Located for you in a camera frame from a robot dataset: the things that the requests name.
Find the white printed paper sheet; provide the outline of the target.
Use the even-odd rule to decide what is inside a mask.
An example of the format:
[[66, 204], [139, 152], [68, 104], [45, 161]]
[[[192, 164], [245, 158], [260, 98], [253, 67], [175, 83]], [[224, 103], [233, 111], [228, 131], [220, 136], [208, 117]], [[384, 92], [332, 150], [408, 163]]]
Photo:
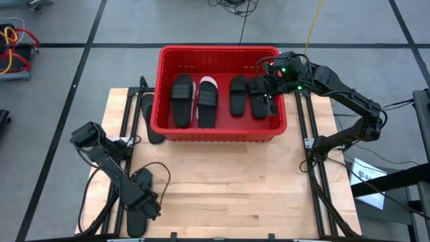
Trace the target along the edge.
[[[369, 182], [371, 179], [376, 179], [387, 175], [387, 172], [377, 167], [374, 167], [373, 165], [370, 165], [365, 161], [355, 158], [351, 165], [349, 183], [351, 186], [355, 184], [362, 184], [363, 182]], [[364, 185], [364, 187], [369, 188], [370, 191], [374, 193], [370, 195], [359, 196], [357, 197], [357, 199], [367, 205], [382, 210], [384, 208], [385, 192], [377, 192], [375, 191], [375, 189], [369, 187], [368, 185]]]

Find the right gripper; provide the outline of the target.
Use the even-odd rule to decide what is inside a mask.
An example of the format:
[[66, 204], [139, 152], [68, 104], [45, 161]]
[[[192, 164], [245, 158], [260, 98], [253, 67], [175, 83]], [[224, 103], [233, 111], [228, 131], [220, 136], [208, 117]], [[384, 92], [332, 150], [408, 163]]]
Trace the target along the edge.
[[271, 115], [278, 115], [276, 96], [289, 93], [287, 84], [282, 79], [275, 79], [272, 77], [266, 77], [264, 80], [264, 84], [266, 93], [263, 95], [263, 102], [266, 105], [270, 104]]

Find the red plastic bin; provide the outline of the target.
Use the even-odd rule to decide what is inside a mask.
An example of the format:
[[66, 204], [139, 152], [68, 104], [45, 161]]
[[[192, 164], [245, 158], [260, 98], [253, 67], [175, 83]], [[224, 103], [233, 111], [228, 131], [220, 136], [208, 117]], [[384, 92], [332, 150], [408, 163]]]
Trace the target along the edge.
[[[230, 82], [237, 75], [246, 79], [261, 70], [258, 60], [279, 55], [272, 46], [186, 46], [168, 45], [159, 52], [151, 128], [171, 141], [266, 142], [281, 135], [287, 127], [283, 96], [275, 98], [277, 115], [255, 119], [251, 100], [246, 100], [245, 113], [234, 117], [230, 113]], [[174, 124], [171, 92], [180, 75], [189, 75], [198, 85], [204, 76], [214, 78], [218, 85], [218, 106], [215, 126], [200, 128], [195, 113], [190, 125], [178, 128]]]

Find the black flip-flop sandal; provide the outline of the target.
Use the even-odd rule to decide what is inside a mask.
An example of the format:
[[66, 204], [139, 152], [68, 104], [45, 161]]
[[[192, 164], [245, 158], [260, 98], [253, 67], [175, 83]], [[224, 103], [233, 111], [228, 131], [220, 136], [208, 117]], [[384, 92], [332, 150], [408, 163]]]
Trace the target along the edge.
[[165, 137], [162, 134], [156, 133], [151, 128], [153, 100], [154, 100], [153, 94], [146, 94], [142, 96], [140, 99], [140, 108], [146, 125], [146, 133], [147, 133], [148, 141], [152, 145], [158, 145], [165, 141]]
[[[134, 182], [143, 183], [149, 188], [152, 188], [153, 186], [153, 175], [146, 168], [141, 168], [139, 170], [136, 170], [132, 174], [131, 179]], [[146, 233], [146, 230], [148, 227], [147, 225], [148, 219], [144, 216], [140, 216], [138, 214], [134, 214], [129, 211], [126, 214], [127, 214], [127, 234], [133, 238], [142, 237]]]

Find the black rubber slide sandal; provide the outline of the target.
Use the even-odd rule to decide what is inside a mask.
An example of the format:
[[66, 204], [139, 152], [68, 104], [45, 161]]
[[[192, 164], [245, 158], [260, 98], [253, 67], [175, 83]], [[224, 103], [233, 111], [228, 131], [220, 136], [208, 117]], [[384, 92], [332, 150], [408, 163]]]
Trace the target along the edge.
[[197, 107], [198, 127], [214, 128], [218, 108], [218, 88], [214, 82], [200, 82]]
[[174, 125], [187, 128], [192, 119], [196, 85], [189, 75], [180, 75], [173, 83], [171, 105], [173, 108]]
[[264, 103], [265, 85], [258, 77], [251, 77], [248, 83], [251, 113], [255, 119], [264, 119], [267, 116], [267, 107]]
[[237, 75], [230, 82], [230, 114], [241, 117], [245, 113], [245, 106], [248, 96], [247, 79], [243, 75]]

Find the black equipment base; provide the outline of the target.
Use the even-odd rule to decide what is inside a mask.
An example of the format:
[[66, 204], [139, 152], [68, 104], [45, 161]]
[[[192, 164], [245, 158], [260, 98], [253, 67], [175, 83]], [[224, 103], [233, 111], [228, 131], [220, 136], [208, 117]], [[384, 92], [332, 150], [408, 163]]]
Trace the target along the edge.
[[11, 122], [9, 110], [0, 110], [0, 136], [4, 133], [5, 127]]

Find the grey upright panel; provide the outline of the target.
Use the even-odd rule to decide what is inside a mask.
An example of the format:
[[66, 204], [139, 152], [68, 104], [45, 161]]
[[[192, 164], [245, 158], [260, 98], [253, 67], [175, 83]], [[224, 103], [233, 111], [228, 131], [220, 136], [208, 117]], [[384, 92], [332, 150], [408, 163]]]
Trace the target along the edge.
[[413, 107], [417, 115], [427, 160], [430, 163], [430, 89], [413, 91]]

